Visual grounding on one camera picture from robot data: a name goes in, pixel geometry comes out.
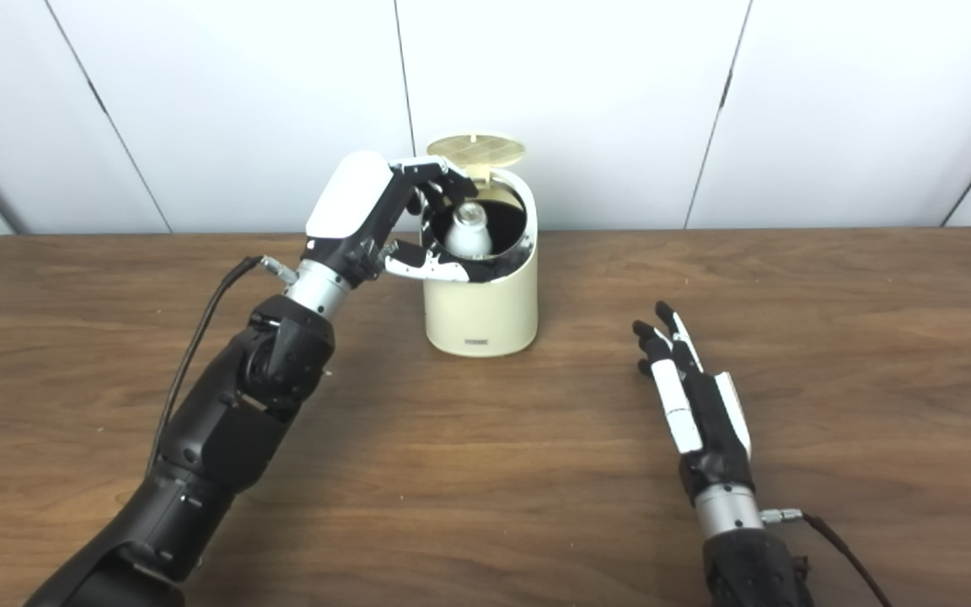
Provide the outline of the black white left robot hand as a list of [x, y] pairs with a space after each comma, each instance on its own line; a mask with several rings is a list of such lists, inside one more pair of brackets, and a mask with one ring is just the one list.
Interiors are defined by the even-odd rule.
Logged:
[[383, 246], [405, 212], [419, 215], [478, 193], [469, 174], [443, 155], [389, 161], [378, 151], [356, 151], [336, 166], [305, 223], [301, 259], [359, 287], [380, 276]]

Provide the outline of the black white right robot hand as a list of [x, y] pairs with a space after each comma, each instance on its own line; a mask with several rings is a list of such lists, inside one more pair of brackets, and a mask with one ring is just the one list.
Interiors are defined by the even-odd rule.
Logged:
[[678, 312], [657, 301], [663, 326], [632, 324], [643, 357], [637, 369], [655, 385], [664, 419], [679, 452], [679, 480], [695, 502], [713, 486], [755, 488], [751, 437], [728, 372], [706, 372]]

